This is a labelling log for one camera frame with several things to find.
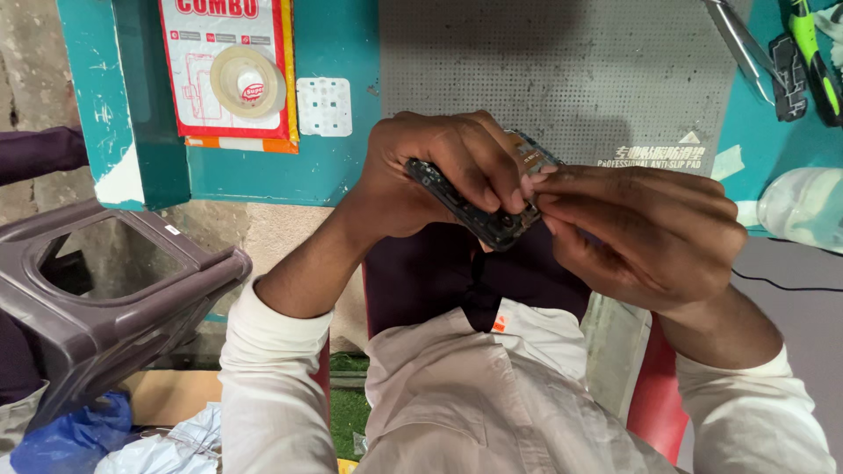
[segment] shirt sleeve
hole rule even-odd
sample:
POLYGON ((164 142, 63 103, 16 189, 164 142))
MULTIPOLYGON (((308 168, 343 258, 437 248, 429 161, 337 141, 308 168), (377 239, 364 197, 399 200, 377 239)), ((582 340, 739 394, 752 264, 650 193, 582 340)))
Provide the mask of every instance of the shirt sleeve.
POLYGON ((823 429, 805 384, 783 347, 754 369, 716 369, 681 355, 682 407, 694 423, 694 472, 834 473, 823 429))
POLYGON ((311 378, 332 312, 278 314, 248 282, 228 313, 220 357, 224 472, 336 473, 325 393, 311 378))

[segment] hand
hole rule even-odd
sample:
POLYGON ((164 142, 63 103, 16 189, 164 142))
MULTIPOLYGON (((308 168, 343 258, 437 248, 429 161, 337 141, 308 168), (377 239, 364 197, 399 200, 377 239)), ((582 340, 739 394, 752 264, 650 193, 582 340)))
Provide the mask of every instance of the hand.
POLYGON ((342 203, 374 238, 406 237, 431 222, 459 223, 406 174, 409 158, 435 163, 466 199, 490 213, 500 207, 520 213, 524 198, 532 193, 532 184, 519 169, 517 151, 487 112, 401 112, 372 129, 360 181, 342 203))
POLYGON ((562 166, 533 180, 554 256, 594 291, 669 317, 728 286, 747 233, 717 181, 590 166, 562 166))

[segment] gray perforated mat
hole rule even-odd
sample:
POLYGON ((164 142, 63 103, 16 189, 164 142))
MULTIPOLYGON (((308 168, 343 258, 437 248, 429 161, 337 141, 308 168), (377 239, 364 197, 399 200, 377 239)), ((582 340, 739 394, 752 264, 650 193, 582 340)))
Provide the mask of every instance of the gray perforated mat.
POLYGON ((735 61, 701 0, 380 0, 380 38, 385 116, 486 109, 568 164, 711 173, 735 61))

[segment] plastic stool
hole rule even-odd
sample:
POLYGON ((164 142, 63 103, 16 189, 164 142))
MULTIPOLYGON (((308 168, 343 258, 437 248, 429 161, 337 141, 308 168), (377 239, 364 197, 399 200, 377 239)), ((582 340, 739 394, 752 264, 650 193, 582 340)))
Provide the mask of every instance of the plastic stool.
POLYGON ((0 309, 24 330, 41 377, 50 381, 30 430, 89 404, 178 347, 249 276, 242 250, 209 254, 166 226, 155 213, 106 209, 92 199, 0 227, 0 309), (107 218, 135 229, 183 269, 121 298, 72 294, 90 289, 84 259, 56 254, 68 234, 107 218), (67 291, 45 274, 62 276, 58 284, 67 291))

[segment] clear plastic container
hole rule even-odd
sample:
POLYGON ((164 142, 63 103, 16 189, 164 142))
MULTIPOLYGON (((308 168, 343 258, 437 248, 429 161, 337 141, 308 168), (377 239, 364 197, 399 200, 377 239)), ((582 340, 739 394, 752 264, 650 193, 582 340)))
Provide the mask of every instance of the clear plastic container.
POLYGON ((782 239, 843 252, 843 169, 799 168, 772 182, 758 219, 782 239))

